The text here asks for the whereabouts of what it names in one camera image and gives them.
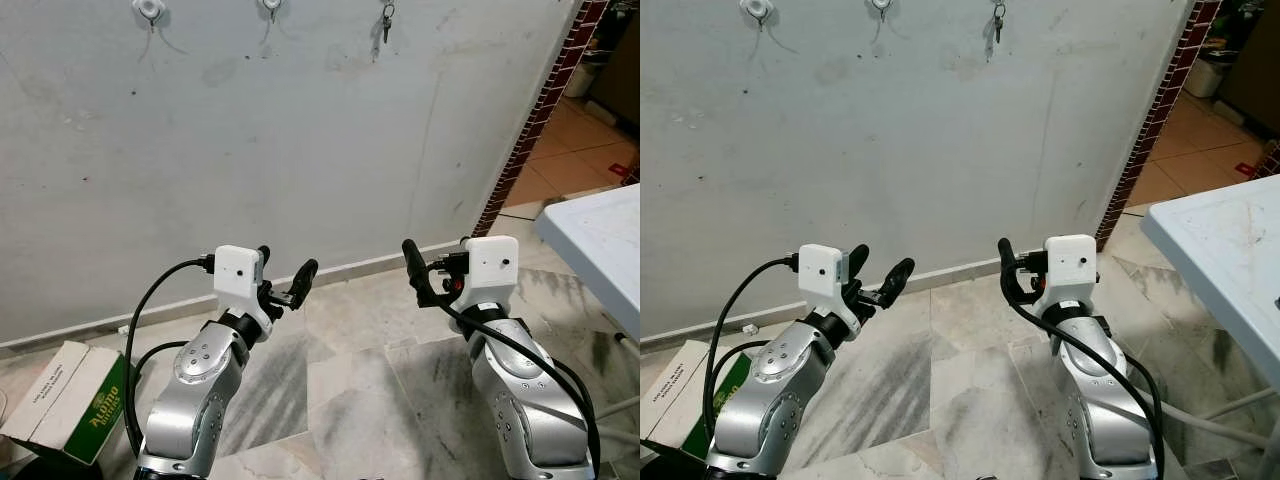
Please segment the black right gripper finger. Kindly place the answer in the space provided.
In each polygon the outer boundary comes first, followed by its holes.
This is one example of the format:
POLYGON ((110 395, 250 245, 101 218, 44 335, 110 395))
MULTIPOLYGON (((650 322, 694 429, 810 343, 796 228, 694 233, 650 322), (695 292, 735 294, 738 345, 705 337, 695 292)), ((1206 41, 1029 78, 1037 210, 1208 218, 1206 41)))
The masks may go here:
POLYGON ((410 287, 416 294, 417 306, 420 308, 436 307, 436 294, 430 283, 429 273, 430 269, 428 264, 424 262, 422 255, 412 239, 406 238, 401 248, 403 251, 406 271, 410 278, 410 287))
POLYGON ((997 248, 1001 265, 998 284, 1004 298, 1010 305, 1033 305, 1036 302, 1036 292, 1027 292, 1019 284, 1018 269, 1021 265, 1018 256, 1012 252, 1010 241, 1007 238, 1000 238, 997 248))

